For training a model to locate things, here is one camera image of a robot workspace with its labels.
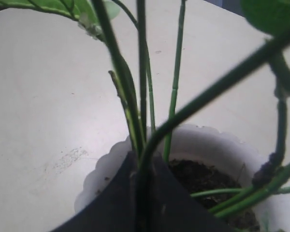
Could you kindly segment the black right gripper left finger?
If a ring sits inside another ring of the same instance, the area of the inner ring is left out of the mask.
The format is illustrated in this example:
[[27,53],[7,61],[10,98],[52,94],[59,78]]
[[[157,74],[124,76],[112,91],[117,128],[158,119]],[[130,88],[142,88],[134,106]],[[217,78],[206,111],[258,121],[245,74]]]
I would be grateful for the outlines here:
[[76,216],[54,232],[134,232],[136,157],[128,152],[108,186]]

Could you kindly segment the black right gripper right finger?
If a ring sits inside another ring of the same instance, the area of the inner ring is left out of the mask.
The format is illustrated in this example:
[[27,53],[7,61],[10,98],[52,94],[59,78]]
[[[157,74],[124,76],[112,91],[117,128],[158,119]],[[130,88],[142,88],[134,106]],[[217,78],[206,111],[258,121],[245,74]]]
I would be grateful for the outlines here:
[[233,232],[192,199],[160,156],[150,164],[147,192],[148,232]]

